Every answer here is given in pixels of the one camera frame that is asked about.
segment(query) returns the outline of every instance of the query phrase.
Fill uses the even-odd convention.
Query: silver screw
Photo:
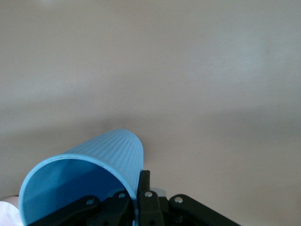
[[[94,199],[89,199],[89,200],[86,202],[87,205],[91,205],[91,204],[93,204],[93,203],[94,203]]]
[[[146,193],[144,193],[144,196],[150,198],[150,197],[152,197],[152,193],[151,192],[146,192]]]
[[[177,197],[174,198],[174,201],[175,201],[176,203],[182,203],[182,202],[183,202],[183,199],[182,199],[181,197],[177,196]]]

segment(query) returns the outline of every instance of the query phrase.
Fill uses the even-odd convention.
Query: ribbed blue cup
[[[137,217],[142,169],[139,138],[125,129],[107,132],[42,161],[29,172],[19,194],[21,219],[28,225],[83,196],[95,195],[103,201],[124,189],[133,199]]]

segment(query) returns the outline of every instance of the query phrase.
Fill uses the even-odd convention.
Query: blue cup
[[[135,208],[143,169],[143,147],[139,138],[125,129],[95,137],[71,150],[50,157],[26,176],[19,194],[24,225],[86,195],[105,200],[126,189]]]

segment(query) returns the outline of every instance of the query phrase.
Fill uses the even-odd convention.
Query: floor
[[[301,1],[0,2],[0,198],[125,128],[151,186],[301,224]]]

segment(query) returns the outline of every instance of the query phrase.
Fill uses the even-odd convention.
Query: bolt
[[[177,196],[177,197],[174,198],[174,201],[175,201],[176,203],[182,203],[182,202],[183,202],[183,199],[182,199],[181,197]]]
[[[152,197],[152,193],[151,192],[146,192],[146,193],[144,193],[144,196],[150,198],[150,197]]]
[[[86,202],[87,205],[91,205],[91,204],[93,204],[93,203],[94,203],[94,199],[89,199],[89,200]]]

